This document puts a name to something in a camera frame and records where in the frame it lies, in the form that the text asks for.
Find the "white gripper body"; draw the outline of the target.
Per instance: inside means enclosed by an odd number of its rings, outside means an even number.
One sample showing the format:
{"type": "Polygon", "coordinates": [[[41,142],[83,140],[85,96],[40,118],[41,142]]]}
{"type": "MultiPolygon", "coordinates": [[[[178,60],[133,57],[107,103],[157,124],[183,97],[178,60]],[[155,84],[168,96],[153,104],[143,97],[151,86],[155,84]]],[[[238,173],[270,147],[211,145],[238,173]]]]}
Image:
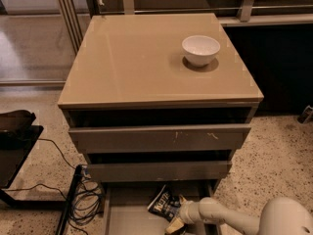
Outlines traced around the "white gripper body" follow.
{"type": "Polygon", "coordinates": [[[180,207],[179,216],[186,224],[195,224],[200,221],[199,203],[193,201],[184,202],[180,207]]]}

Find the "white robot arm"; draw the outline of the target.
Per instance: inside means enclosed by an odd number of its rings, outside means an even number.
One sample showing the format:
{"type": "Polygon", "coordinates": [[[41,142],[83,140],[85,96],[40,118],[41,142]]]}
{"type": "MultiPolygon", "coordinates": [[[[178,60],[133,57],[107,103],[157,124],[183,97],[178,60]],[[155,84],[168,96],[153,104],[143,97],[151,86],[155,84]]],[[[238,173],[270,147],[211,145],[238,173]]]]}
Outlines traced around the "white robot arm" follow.
{"type": "Polygon", "coordinates": [[[299,202],[277,197],[262,209],[260,217],[234,211],[217,200],[205,197],[198,202],[182,201],[178,214],[165,229],[173,234],[186,224],[226,223],[242,235],[313,235],[313,216],[299,202]]]}

